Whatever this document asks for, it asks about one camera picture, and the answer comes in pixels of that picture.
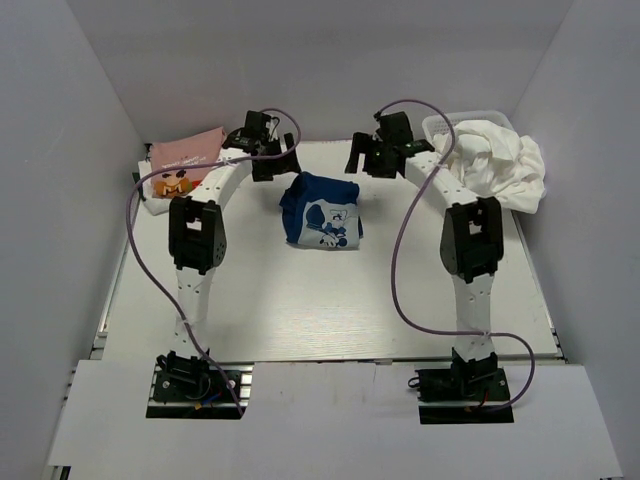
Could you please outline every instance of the cartoon print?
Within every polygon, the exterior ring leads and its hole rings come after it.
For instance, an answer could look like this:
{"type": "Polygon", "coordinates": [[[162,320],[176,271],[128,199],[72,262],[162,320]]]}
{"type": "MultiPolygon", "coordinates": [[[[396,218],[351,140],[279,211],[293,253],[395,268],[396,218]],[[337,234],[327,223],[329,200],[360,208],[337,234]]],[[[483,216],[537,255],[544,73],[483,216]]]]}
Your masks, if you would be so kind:
{"type": "Polygon", "coordinates": [[[193,184],[186,174],[186,170],[163,173],[162,180],[157,180],[153,186],[156,195],[161,198],[173,198],[192,191],[193,184]]]}
{"type": "Polygon", "coordinates": [[[331,218],[326,221],[320,205],[313,205],[307,211],[307,228],[324,233],[320,239],[320,245],[328,247],[346,247],[347,229],[344,227],[347,221],[346,210],[330,210],[331,218]]]}

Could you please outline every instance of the white crumpled shirt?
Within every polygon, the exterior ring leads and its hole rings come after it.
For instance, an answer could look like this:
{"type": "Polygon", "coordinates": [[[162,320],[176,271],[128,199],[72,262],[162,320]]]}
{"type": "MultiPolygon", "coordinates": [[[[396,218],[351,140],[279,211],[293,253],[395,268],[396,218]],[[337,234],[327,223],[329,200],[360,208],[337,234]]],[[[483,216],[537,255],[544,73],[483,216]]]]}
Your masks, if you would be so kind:
{"type": "MultiPolygon", "coordinates": [[[[488,120],[465,120],[455,126],[456,147],[447,163],[451,173],[481,197],[495,196],[511,210],[535,213],[545,194],[544,163],[531,137],[488,120]]],[[[442,154],[450,135],[435,135],[436,152],[442,154]]]]}

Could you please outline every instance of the pink towel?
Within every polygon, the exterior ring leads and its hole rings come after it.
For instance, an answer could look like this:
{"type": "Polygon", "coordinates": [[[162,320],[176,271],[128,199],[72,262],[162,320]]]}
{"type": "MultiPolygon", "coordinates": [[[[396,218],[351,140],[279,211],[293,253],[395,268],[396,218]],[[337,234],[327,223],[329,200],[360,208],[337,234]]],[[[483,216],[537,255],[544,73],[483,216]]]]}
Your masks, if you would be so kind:
{"type": "MultiPolygon", "coordinates": [[[[175,142],[154,143],[151,146],[151,170],[178,165],[199,165],[215,162],[220,155],[226,134],[222,127],[183,138],[175,142]]],[[[196,188],[210,168],[176,170],[153,177],[154,196],[173,198],[196,188]]]]}

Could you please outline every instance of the white tabletop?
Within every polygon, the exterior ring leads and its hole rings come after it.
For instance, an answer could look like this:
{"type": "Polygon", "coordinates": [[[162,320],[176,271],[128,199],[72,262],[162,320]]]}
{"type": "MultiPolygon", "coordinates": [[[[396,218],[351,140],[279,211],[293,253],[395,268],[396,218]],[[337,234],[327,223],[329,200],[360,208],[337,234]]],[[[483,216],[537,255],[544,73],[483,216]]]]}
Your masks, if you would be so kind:
{"type": "MultiPolygon", "coordinates": [[[[312,359],[442,358],[452,339],[406,326],[393,307],[390,258],[398,228],[416,189],[398,177],[345,175],[350,142],[303,143],[304,170],[357,182],[364,238],[357,251],[293,248],[285,243],[278,202],[293,175],[273,182],[245,180],[224,212],[227,255],[214,277],[208,336],[223,362],[312,359]]],[[[544,299],[537,288],[514,218],[503,214],[504,258],[492,290],[492,328],[517,333],[540,356],[557,352],[544,299]]],[[[451,277],[439,256],[442,217],[426,201],[415,210],[399,257],[399,296],[417,323],[455,328],[451,277]]],[[[141,206],[135,235],[151,270],[174,293],[168,252],[168,214],[141,206]]],[[[154,358],[166,353],[175,312],[127,254],[109,311],[104,358],[154,358]]],[[[509,339],[498,355],[523,355],[509,339]]]]}
{"type": "MultiPolygon", "coordinates": [[[[621,475],[584,367],[542,366],[514,423],[420,425],[410,363],[257,364],[241,421],[146,419],[153,359],[80,362],[49,458],[70,480],[621,475]]],[[[505,368],[512,392],[528,366],[505,368]]]]}

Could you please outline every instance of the white enclosure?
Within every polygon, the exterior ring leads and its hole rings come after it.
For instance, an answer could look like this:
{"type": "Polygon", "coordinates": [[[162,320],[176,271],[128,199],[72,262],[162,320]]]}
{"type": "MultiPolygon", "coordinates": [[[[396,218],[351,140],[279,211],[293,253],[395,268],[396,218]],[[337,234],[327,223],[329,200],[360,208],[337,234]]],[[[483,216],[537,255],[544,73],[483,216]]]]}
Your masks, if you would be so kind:
{"type": "MultiPolygon", "coordinates": [[[[502,111],[540,144],[548,195],[520,220],[565,354],[640,478],[638,85],[634,0],[5,0],[0,477],[41,478],[144,142],[269,106],[306,140],[346,139],[415,97],[502,111]]],[[[419,133],[431,112],[407,111],[419,133]]]]}

